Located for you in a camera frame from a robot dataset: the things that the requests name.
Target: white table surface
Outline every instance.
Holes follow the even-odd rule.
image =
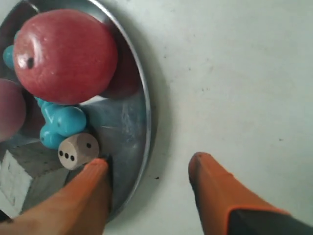
[[[106,234],[202,234],[187,170],[197,151],[313,225],[313,1],[104,2],[138,49],[158,111],[148,170]],[[14,213],[1,195],[0,208]]]

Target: silver tray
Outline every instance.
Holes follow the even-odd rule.
[[[38,14],[60,8],[73,8],[107,24],[119,50],[118,69],[109,89],[81,104],[92,130],[98,137],[102,154],[112,164],[113,208],[110,219],[121,212],[132,198],[148,162],[151,142],[151,106],[145,76],[137,53],[117,19],[96,0],[23,0],[0,26],[0,51],[13,44],[23,23]],[[13,71],[0,59],[0,77],[18,82]],[[22,130],[2,143],[5,147],[38,142],[44,124],[39,107],[25,91],[27,118]],[[81,169],[71,172],[70,181]]]

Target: metal plate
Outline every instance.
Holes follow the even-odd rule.
[[[133,196],[146,167],[151,141],[151,107],[142,66],[129,37],[117,19],[96,0],[21,1],[0,27],[0,50],[13,44],[22,24],[38,12],[73,8],[107,24],[119,49],[119,64],[108,90],[82,103],[90,127],[101,142],[102,154],[111,156],[113,210],[110,219],[123,210]],[[0,77],[17,81],[13,71],[0,60]],[[25,92],[27,118],[22,130],[4,145],[21,146],[39,141],[44,121],[33,97]],[[78,172],[71,172],[69,180]]]

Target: red apple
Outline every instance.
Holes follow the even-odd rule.
[[[12,81],[0,79],[0,142],[14,136],[23,126],[25,117],[22,88]]]
[[[107,27],[72,9],[28,20],[14,43],[14,68],[22,85],[50,102],[77,104],[105,90],[118,51]]]

